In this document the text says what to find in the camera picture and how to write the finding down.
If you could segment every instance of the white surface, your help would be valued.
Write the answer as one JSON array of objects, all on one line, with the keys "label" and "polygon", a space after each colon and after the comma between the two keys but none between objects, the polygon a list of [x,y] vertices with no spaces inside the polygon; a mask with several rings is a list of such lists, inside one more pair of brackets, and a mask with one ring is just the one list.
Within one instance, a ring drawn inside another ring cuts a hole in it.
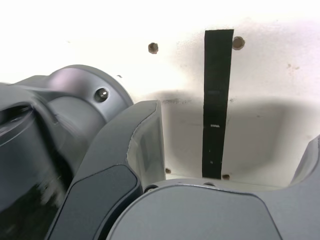
[{"label": "white surface", "polygon": [[[2,1],[0,80],[72,64],[117,78],[135,102],[163,101],[166,165],[200,177],[204,34],[233,28],[222,173],[286,186],[320,134],[320,28],[309,1]],[[158,54],[148,44],[158,43]]]}]

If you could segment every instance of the screw hole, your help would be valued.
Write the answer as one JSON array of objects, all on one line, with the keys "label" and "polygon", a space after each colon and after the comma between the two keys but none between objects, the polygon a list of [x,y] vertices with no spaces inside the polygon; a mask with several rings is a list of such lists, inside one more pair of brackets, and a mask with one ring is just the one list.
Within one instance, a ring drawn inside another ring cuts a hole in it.
[{"label": "screw hole", "polygon": [[151,54],[157,54],[157,52],[159,51],[158,44],[154,42],[150,43],[148,45],[148,50],[149,50],[149,53]]},{"label": "screw hole", "polygon": [[215,185],[212,182],[205,182],[203,185],[208,185],[208,186],[213,186],[215,187]]},{"label": "screw hole", "polygon": [[240,50],[240,49],[242,49],[244,46],[245,46],[245,40],[242,38],[242,37],[240,37],[240,36],[236,36],[236,37],[234,37],[234,39],[233,39],[233,42],[232,42],[232,48],[234,49],[234,50]]},{"label": "screw hole", "polygon": [[223,180],[230,180],[230,175],[229,174],[223,174],[222,175]]}]

